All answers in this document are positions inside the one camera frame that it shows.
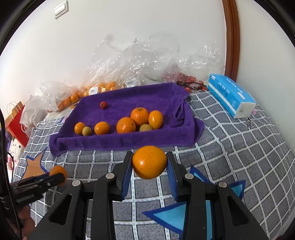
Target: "white wall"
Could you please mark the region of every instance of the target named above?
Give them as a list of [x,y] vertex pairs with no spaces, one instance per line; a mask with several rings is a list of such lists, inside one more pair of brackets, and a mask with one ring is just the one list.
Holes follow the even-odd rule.
[[294,151],[295,48],[255,1],[236,2],[241,30],[237,83],[267,112]]
[[139,39],[166,31],[177,35],[182,53],[216,41],[225,59],[226,37],[221,0],[69,0],[69,12],[54,19],[63,0],[46,0],[19,27],[0,56],[0,108],[40,93],[40,82],[79,85],[96,45],[123,31]]

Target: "blue gripper pad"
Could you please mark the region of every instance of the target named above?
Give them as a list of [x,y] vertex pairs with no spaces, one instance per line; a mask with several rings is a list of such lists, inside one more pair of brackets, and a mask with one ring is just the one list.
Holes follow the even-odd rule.
[[122,180],[122,193],[121,193],[121,197],[124,200],[125,197],[127,196],[128,193],[128,189],[129,189],[129,184],[130,184],[130,180],[131,180],[131,175],[132,175],[132,158],[129,160],[125,173],[124,173],[124,177]]
[[167,176],[168,176],[168,182],[171,190],[171,195],[174,197],[174,199],[177,199],[177,182],[176,177],[173,171],[173,167],[171,164],[171,159],[167,154]]

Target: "blue tissue package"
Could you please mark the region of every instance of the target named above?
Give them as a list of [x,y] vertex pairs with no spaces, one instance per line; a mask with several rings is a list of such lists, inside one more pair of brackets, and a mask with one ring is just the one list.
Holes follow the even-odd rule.
[[211,74],[207,88],[233,118],[249,117],[256,106],[251,95],[229,77]]

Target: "barcode label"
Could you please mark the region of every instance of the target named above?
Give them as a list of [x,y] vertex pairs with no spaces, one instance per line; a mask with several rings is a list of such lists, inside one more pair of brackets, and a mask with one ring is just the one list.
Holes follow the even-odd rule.
[[98,87],[92,87],[89,90],[89,95],[98,94]]
[[126,87],[135,87],[138,85],[137,79],[131,80],[131,81],[124,81],[126,84]]

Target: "brown wooden trim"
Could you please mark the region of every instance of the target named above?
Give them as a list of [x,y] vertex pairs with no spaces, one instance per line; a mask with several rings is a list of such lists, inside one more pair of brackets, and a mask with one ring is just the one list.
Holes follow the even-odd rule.
[[240,24],[235,0],[222,0],[226,24],[226,60],[224,75],[237,80],[240,60]]

